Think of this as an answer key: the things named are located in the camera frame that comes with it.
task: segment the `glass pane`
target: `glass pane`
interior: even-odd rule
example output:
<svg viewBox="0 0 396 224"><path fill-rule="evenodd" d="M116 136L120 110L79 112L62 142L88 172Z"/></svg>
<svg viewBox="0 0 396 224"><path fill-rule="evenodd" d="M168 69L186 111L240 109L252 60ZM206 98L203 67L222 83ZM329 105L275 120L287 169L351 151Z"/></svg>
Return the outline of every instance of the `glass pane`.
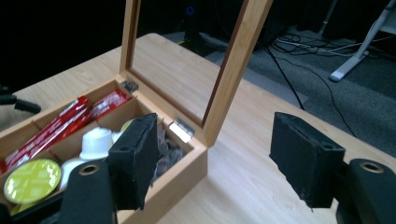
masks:
<svg viewBox="0 0 396 224"><path fill-rule="evenodd" d="M240 6L224 24L225 3L181 2L141 1L132 67L167 101L202 121Z"/></svg>

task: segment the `yellow round container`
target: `yellow round container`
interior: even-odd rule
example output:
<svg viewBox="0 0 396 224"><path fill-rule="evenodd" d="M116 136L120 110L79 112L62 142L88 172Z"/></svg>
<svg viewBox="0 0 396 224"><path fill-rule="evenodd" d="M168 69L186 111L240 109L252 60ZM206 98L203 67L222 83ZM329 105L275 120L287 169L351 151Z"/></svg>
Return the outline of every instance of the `yellow round container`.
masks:
<svg viewBox="0 0 396 224"><path fill-rule="evenodd" d="M61 167L55 161L28 161L8 177L4 194L12 203L34 203L50 195L61 180Z"/></svg>

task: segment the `gray carpet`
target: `gray carpet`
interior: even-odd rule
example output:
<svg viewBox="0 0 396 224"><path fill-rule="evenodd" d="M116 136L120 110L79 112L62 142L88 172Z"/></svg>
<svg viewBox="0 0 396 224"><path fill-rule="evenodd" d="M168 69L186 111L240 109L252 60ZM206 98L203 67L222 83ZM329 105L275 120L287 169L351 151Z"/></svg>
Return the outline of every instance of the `gray carpet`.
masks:
<svg viewBox="0 0 396 224"><path fill-rule="evenodd" d="M289 33L321 39L317 33L298 32L294 27L289 28ZM174 41L179 41L180 38L182 40L180 34L166 36ZM209 36L203 36L210 41L216 41ZM284 49L295 49L289 44L276 43ZM354 44L347 39L331 43L339 46ZM395 60L369 54L371 57L366 57L341 81L331 82L329 75L349 57L327 52L292 55L274 47L269 50L297 91L305 111L396 157ZM356 48L337 52L351 54L353 50ZM215 51L206 58L220 64L223 56L224 51ZM299 106L275 61L264 48L253 52L244 79Z"/></svg>

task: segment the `red sachet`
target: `red sachet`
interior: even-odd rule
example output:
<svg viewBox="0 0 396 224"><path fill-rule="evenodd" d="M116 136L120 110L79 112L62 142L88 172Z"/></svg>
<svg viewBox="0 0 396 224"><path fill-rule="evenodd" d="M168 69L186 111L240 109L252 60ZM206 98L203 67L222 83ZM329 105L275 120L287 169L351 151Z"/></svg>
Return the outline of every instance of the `red sachet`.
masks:
<svg viewBox="0 0 396 224"><path fill-rule="evenodd" d="M51 121L43 130L37 133L33 138L26 142L18 150L8 155L0 162L0 169L6 172L11 168L17 167L25 161L30 160L40 151L48 148L53 144L57 137L64 132L64 125L78 115L82 110L87 110L88 98L85 96L78 97L69 107Z"/></svg>
<svg viewBox="0 0 396 224"><path fill-rule="evenodd" d="M101 118L103 115L109 113L120 105L125 104L129 99L131 99L131 96L122 91L115 90L111 92L92 106L92 119Z"/></svg>

